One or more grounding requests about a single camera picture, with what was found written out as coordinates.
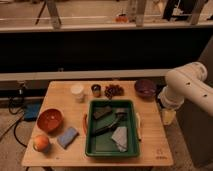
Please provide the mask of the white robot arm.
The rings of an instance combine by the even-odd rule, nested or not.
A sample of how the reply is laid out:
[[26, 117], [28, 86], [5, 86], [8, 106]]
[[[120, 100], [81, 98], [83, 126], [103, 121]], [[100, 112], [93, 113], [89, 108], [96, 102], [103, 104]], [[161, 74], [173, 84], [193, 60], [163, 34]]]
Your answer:
[[176, 111], [185, 100], [193, 102], [213, 117], [213, 87], [205, 83], [208, 69], [204, 58], [210, 56], [209, 51], [213, 51], [213, 45], [204, 49], [199, 61], [170, 69], [165, 74], [166, 86], [158, 95], [164, 125], [172, 123]]

